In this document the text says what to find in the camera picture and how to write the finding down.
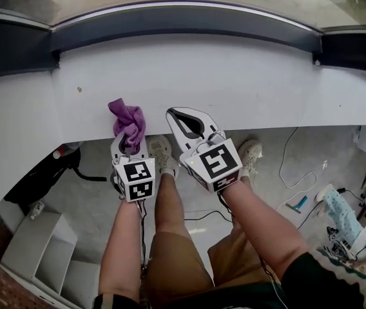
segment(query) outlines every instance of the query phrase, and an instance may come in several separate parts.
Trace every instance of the fiducial marker cube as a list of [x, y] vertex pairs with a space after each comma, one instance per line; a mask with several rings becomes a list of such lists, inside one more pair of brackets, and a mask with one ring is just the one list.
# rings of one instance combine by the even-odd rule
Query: fiducial marker cube
[[240, 178], [242, 162], [231, 139], [184, 160], [189, 173], [209, 192], [220, 191]]
[[155, 194], [155, 160], [134, 160], [115, 165], [117, 183], [126, 201], [148, 199]]

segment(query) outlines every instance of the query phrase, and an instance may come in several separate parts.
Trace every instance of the khaki shorts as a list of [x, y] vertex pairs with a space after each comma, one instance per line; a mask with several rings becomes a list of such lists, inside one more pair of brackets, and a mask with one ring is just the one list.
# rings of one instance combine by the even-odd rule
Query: khaki shorts
[[207, 253], [214, 283], [191, 239], [170, 232], [154, 236], [145, 280], [154, 309], [214, 288], [271, 281], [242, 230], [232, 231]]

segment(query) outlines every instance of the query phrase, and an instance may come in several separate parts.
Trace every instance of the person's arm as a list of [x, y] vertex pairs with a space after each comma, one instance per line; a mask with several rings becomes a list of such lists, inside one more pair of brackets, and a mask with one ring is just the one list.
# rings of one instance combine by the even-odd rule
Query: person's arm
[[287, 267], [309, 250], [298, 229], [243, 182], [227, 187], [223, 197], [253, 248], [282, 279]]
[[139, 303], [140, 213], [122, 201], [101, 261], [99, 294], [114, 294]]

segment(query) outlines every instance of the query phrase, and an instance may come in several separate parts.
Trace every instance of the black bag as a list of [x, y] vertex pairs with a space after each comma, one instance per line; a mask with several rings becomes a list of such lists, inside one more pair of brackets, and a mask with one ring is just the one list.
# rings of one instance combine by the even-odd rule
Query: black bag
[[73, 169], [78, 176], [88, 181], [107, 181], [106, 178], [81, 174], [79, 172], [80, 159], [80, 148], [58, 159], [55, 159], [53, 153], [50, 153], [18, 182], [4, 199], [18, 204], [27, 215], [29, 204], [43, 198], [66, 169]]

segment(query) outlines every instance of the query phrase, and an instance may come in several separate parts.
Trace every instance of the purple cloth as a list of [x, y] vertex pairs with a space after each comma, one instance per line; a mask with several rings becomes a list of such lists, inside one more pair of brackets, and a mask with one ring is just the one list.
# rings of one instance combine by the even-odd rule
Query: purple cloth
[[146, 121], [141, 108], [126, 106], [122, 98], [110, 102], [108, 108], [117, 117], [113, 126], [114, 135], [117, 136], [124, 131], [127, 136], [126, 146], [136, 148], [146, 130]]

